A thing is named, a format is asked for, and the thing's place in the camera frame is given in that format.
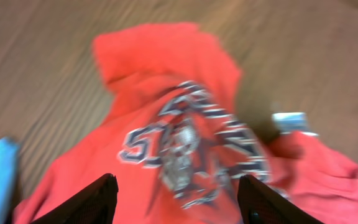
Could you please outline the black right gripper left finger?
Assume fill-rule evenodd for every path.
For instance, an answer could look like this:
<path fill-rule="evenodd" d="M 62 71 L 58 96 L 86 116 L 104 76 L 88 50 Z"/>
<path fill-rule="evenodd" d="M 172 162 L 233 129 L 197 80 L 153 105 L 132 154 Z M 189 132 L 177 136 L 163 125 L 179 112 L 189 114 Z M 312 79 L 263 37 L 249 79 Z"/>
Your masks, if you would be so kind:
<path fill-rule="evenodd" d="M 116 177 L 104 174 L 32 224 L 112 224 L 118 191 Z"/>

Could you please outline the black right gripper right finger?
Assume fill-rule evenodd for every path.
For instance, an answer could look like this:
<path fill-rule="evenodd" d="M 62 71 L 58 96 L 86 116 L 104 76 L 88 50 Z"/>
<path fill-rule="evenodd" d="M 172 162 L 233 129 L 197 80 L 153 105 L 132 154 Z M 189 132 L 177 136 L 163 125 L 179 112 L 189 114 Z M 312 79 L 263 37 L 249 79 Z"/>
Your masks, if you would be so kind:
<path fill-rule="evenodd" d="M 253 175 L 240 178 L 237 201 L 245 224 L 322 224 Z"/>

